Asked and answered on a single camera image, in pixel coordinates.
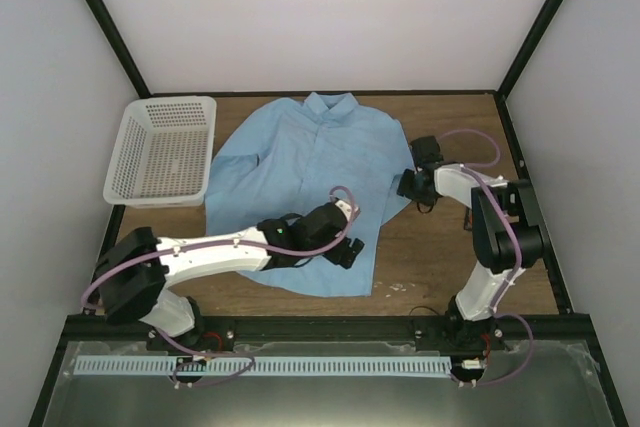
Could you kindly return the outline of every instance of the black motor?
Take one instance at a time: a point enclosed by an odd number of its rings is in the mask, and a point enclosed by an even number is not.
[[[407,169],[402,174],[398,195],[433,208],[440,195],[436,192],[434,172],[443,165],[440,145],[432,135],[420,137],[409,143],[416,170]]]

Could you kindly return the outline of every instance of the white wall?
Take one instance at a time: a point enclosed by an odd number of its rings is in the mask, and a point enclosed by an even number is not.
[[[544,0],[104,0],[152,92],[494,89]]]
[[[107,223],[136,96],[83,0],[0,0],[0,425],[26,425]]]
[[[640,425],[640,3],[565,0],[509,98],[571,298]]]

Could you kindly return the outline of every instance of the wire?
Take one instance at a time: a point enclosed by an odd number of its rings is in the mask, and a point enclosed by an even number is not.
[[[498,215],[498,218],[500,219],[500,222],[505,228],[507,235],[509,236],[509,239],[513,244],[513,248],[516,254],[516,262],[515,262],[515,265],[513,266],[513,269],[511,269],[511,271],[507,274],[505,279],[502,281],[502,285],[498,288],[496,294],[489,301],[489,308],[495,314],[495,312],[498,310],[498,303],[504,296],[509,286],[513,284],[513,279],[515,279],[520,274],[520,270],[522,269],[522,249],[520,248],[520,243],[518,242],[518,238],[516,237],[516,234],[513,231],[511,224],[509,223],[509,219],[507,219],[504,212],[502,212],[502,209],[498,205],[498,202],[496,201],[495,197],[489,190],[489,187],[487,186],[487,184],[485,184],[485,182],[482,180],[482,177],[480,177],[480,175],[477,172],[467,168],[464,165],[462,166],[461,170],[465,174],[468,174],[471,177],[473,177],[473,179],[478,183],[478,185],[480,186],[484,194],[487,196],[487,199],[489,199],[489,202],[491,203],[491,207],[493,207],[493,210],[495,210],[496,214]]]
[[[533,357],[533,352],[534,352],[533,340],[534,339],[533,339],[533,331],[531,330],[531,326],[529,325],[529,323],[524,319],[524,317],[522,317],[521,315],[518,315],[518,314],[500,314],[500,315],[496,315],[496,319],[502,319],[504,317],[511,317],[513,319],[516,319],[524,326],[524,330],[527,331],[527,338],[529,340],[529,348],[527,349],[527,355],[525,356],[525,358],[522,361],[522,363],[518,366],[518,368],[516,368],[514,371],[509,372],[508,374],[503,375],[502,377],[498,377],[497,379],[488,380],[486,382],[478,382],[476,384],[477,387],[489,387],[489,386],[492,386],[492,385],[502,384],[504,382],[507,382],[508,380],[512,380],[513,378],[515,378],[518,375],[520,375],[524,371],[524,369],[527,368],[527,366],[531,362],[531,358]],[[455,382],[457,382],[457,383],[461,383],[462,382],[460,379],[458,379],[453,374],[450,374],[450,375],[451,375],[451,379],[454,380]]]
[[[356,218],[356,201],[355,201],[355,198],[353,197],[353,194],[351,193],[351,191],[347,187],[344,187],[342,185],[338,185],[338,186],[332,188],[329,191],[329,197],[332,198],[333,194],[335,192],[339,191],[339,190],[344,192],[347,195],[347,199],[349,200],[349,205],[351,205],[351,215],[349,216],[349,220],[347,221],[347,225],[342,230],[342,232],[340,232],[340,234],[335,239],[333,239],[331,242],[329,242],[324,247],[320,247],[320,248],[314,249],[314,250],[296,251],[296,250],[283,249],[282,247],[276,247],[274,245],[261,244],[260,242],[254,242],[254,241],[251,241],[251,240],[223,239],[223,240],[209,240],[207,242],[200,242],[200,243],[197,243],[197,244],[183,245],[183,246],[179,247],[179,249],[180,249],[179,252],[188,252],[188,251],[191,251],[191,250],[205,249],[205,248],[209,248],[209,247],[221,247],[221,246],[225,246],[225,245],[246,245],[247,247],[257,247],[257,248],[260,248],[260,249],[268,250],[270,252],[275,252],[277,254],[293,255],[293,256],[297,256],[297,257],[314,257],[316,255],[323,254],[323,253],[333,249],[336,245],[338,245],[340,242],[342,242],[342,240],[347,236],[347,233],[351,229],[351,226],[353,225],[353,222],[354,222],[354,220]],[[117,265],[113,269],[109,270],[105,274],[103,274],[100,277],[98,277],[96,280],[94,280],[91,283],[91,285],[89,285],[89,287],[87,287],[87,290],[85,290],[84,293],[82,294],[82,296],[80,297],[80,303],[82,305],[82,308],[92,309],[92,310],[99,309],[100,306],[89,303],[89,297],[91,296],[91,294],[98,287],[100,287],[102,284],[104,284],[110,278],[118,275],[123,270],[126,270],[126,269],[128,269],[130,267],[133,267],[134,265],[138,265],[138,264],[140,264],[142,262],[148,262],[149,260],[153,260],[153,259],[156,259],[158,257],[162,257],[164,255],[175,255],[175,254],[176,254],[176,251],[174,249],[158,250],[156,252],[150,252],[148,254],[140,255],[140,256],[135,257],[135,258],[133,258],[131,260],[127,260],[126,262],[123,262],[120,265]]]
[[[502,158],[502,151],[500,150],[500,146],[493,139],[493,137],[491,137],[489,134],[486,134],[486,133],[482,132],[481,130],[477,130],[477,129],[454,129],[454,130],[450,130],[449,132],[445,132],[442,135],[439,135],[436,140],[438,142],[440,142],[442,139],[446,139],[447,137],[449,137],[451,135],[456,135],[456,134],[476,134],[476,135],[479,135],[480,137],[484,137],[485,139],[487,139],[491,143],[491,145],[493,145],[493,148],[494,148],[494,150],[496,152],[496,156],[491,162],[467,164],[468,167],[488,168],[488,167],[494,167],[494,166],[498,165],[498,162],[500,162],[500,159]]]
[[[416,309],[426,309],[426,310],[428,310],[428,311],[430,311],[430,312],[433,312],[433,313],[434,313],[434,314],[436,314],[436,315],[442,315],[442,314],[441,314],[440,312],[438,312],[436,309],[434,309],[434,308],[432,308],[432,307],[429,307],[428,305],[416,305],[413,309],[411,309],[411,310],[409,311],[409,315],[413,314],[413,312],[414,312]]]
[[[309,257],[308,259],[306,259],[304,262],[302,262],[301,264],[296,264],[294,265],[294,267],[299,268],[299,267],[304,267],[305,265],[307,265],[309,262],[311,262],[313,260],[313,257]]]
[[[222,357],[235,357],[235,358],[239,357],[239,358],[243,358],[243,359],[248,359],[249,360],[249,363],[247,365],[245,365],[241,369],[238,369],[234,373],[229,374],[229,375],[227,375],[227,376],[225,376],[225,377],[223,377],[221,379],[214,379],[214,380],[209,380],[209,381],[201,381],[201,380],[199,380],[198,382],[195,382],[195,383],[179,381],[178,380],[178,373],[180,372],[180,370],[185,369],[186,367],[188,367],[190,365],[200,365],[198,363],[198,361],[193,360],[191,362],[185,362],[184,364],[176,364],[176,368],[173,370],[173,372],[171,374],[171,380],[176,385],[178,385],[180,383],[183,383],[183,384],[186,383],[186,384],[192,385],[194,387],[211,387],[212,385],[219,385],[219,384],[223,384],[225,382],[229,382],[230,380],[237,379],[242,374],[244,374],[248,370],[252,369],[256,365],[256,358],[253,355],[238,354],[238,353],[235,353],[235,352],[198,352],[197,350],[189,349],[188,347],[185,347],[184,345],[179,344],[178,342],[173,340],[169,336],[169,334],[167,334],[165,331],[160,330],[158,328],[156,328],[156,331],[167,342],[167,344],[169,344],[170,346],[172,346],[176,350],[184,352],[185,354],[189,354],[189,355],[197,356],[197,357],[205,357],[205,358],[207,358],[209,360],[216,359],[216,358],[222,358]]]

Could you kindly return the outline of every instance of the shirt collar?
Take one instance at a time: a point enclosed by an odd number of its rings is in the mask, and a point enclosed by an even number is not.
[[[304,106],[322,118],[337,119],[349,114],[358,106],[352,94],[320,95],[312,92],[304,101]]]

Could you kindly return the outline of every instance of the laundry basket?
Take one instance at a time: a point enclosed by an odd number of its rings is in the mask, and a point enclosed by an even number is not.
[[[137,100],[127,106],[104,184],[104,199],[131,207],[202,204],[213,155],[211,97]]]

